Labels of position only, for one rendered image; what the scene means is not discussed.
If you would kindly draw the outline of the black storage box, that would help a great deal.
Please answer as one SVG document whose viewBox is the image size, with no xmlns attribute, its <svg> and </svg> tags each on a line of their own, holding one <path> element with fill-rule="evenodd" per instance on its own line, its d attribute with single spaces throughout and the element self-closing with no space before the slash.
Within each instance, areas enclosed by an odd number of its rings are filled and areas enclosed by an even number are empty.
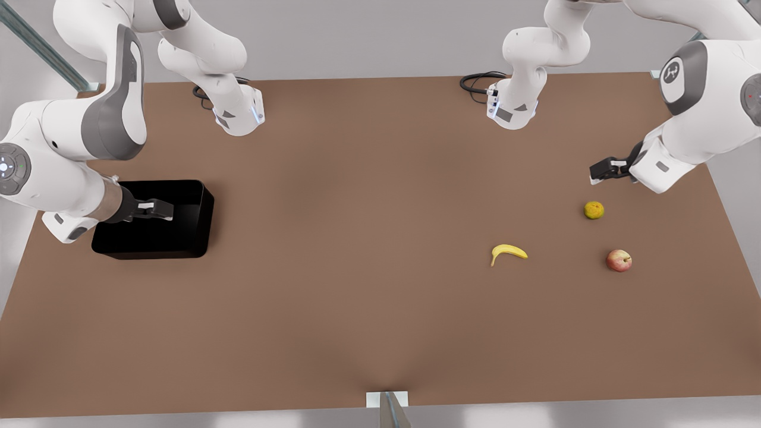
<svg viewBox="0 0 761 428">
<path fill-rule="evenodd" d="M 173 219 L 136 218 L 99 223 L 92 250 L 120 260 L 197 258 L 206 254 L 214 197 L 201 181 L 123 181 L 139 202 L 157 199 L 174 207 Z"/>
</svg>

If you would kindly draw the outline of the red apple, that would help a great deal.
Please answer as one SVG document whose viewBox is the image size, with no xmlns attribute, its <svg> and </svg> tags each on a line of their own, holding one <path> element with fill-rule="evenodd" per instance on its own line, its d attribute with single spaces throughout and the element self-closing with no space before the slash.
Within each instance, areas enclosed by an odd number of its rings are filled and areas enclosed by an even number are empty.
<svg viewBox="0 0 761 428">
<path fill-rule="evenodd" d="M 609 270 L 622 273 L 630 270 L 633 260 L 627 251 L 616 249 L 606 255 L 605 263 Z"/>
</svg>

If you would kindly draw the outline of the silver frame post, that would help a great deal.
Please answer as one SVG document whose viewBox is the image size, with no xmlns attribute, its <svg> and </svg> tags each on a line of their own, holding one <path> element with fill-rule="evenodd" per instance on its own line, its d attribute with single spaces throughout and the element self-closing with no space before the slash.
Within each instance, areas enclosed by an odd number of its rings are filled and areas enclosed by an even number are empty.
<svg viewBox="0 0 761 428">
<path fill-rule="evenodd" d="M 379 428 L 411 428 L 405 414 L 408 392 L 367 392 L 365 406 L 379 409 Z"/>
<path fill-rule="evenodd" d="M 99 84 L 97 82 L 87 81 L 87 79 L 84 78 L 74 66 L 65 60 L 54 47 L 49 45 L 43 36 L 38 34 L 38 32 L 25 21 L 25 19 L 19 16 L 19 14 L 8 5 L 6 0 L 0 0 L 0 23 L 5 25 L 5 27 L 28 46 L 31 51 L 35 52 L 38 57 L 44 60 L 44 62 L 70 84 L 76 92 L 87 93 L 97 92 L 99 90 Z"/>
</svg>

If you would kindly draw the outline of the yellow banana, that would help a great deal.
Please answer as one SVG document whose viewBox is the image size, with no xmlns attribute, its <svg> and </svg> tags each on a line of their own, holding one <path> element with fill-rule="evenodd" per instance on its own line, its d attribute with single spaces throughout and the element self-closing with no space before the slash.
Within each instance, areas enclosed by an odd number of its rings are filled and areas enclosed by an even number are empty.
<svg viewBox="0 0 761 428">
<path fill-rule="evenodd" d="M 497 258 L 502 254 L 510 254 L 521 259 L 528 258 L 527 252 L 521 249 L 521 247 L 511 246 L 510 244 L 500 244 L 499 246 L 493 247 L 491 250 L 492 260 L 490 266 L 494 266 Z"/>
</svg>

